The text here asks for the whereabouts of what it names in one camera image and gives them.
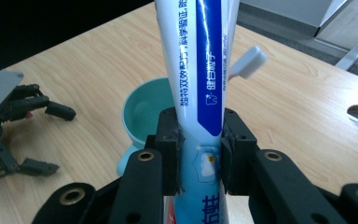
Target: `table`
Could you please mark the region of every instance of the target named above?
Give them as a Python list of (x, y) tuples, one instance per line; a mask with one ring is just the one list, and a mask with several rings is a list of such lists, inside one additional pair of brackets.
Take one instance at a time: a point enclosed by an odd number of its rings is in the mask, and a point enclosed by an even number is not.
[[(358, 105), (358, 77), (237, 26), (235, 62), (260, 46), (268, 62), (227, 88), (227, 107), (250, 127), (261, 148), (286, 153), (310, 181), (339, 194), (358, 182), (358, 127), (347, 108)], [(50, 177), (0, 179), (0, 223), (30, 223), (56, 189), (86, 182), (99, 189), (117, 179), (116, 166), (131, 144), (121, 108), (138, 85), (166, 74), (149, 4), (41, 52), (7, 70), (24, 73), (50, 100), (71, 106), (73, 121), (34, 112), (7, 123), (3, 141), (19, 162), (25, 157), (59, 164)], [(227, 196), (231, 223), (251, 221), (246, 197)]]

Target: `tooth logo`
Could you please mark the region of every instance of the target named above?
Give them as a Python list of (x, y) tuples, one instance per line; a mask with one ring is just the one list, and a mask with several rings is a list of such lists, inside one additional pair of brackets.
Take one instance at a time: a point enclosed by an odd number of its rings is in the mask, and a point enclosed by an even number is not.
[(211, 94), (206, 94), (205, 95), (206, 98), (206, 105), (216, 105), (217, 104), (217, 96), (215, 95), (211, 95)]

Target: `cup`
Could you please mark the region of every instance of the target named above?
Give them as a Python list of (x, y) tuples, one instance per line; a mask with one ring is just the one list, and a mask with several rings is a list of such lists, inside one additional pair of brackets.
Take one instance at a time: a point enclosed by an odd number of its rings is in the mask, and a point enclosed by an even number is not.
[(132, 145), (117, 165), (117, 174), (122, 176), (129, 156), (145, 147), (148, 135), (155, 134), (159, 113), (173, 107), (172, 91), (167, 77), (159, 77), (140, 85), (126, 99), (121, 119)]

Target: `gray floor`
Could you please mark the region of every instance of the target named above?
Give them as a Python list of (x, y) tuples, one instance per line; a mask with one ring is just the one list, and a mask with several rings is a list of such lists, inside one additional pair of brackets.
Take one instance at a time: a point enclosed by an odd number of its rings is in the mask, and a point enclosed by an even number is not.
[[(237, 24), (330, 64), (347, 52), (315, 39), (314, 27), (245, 4), (240, 4)], [(358, 76), (358, 61), (348, 71)]]

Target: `teal cup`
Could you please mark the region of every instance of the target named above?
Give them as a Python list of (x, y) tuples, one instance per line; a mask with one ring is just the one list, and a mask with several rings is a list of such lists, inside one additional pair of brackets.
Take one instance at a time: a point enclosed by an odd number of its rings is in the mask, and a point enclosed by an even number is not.
[(167, 77), (149, 80), (132, 91), (124, 103), (121, 114), (132, 145), (118, 162), (118, 175), (124, 174), (129, 156), (145, 147), (147, 136), (156, 134), (159, 113), (173, 106), (172, 91)]

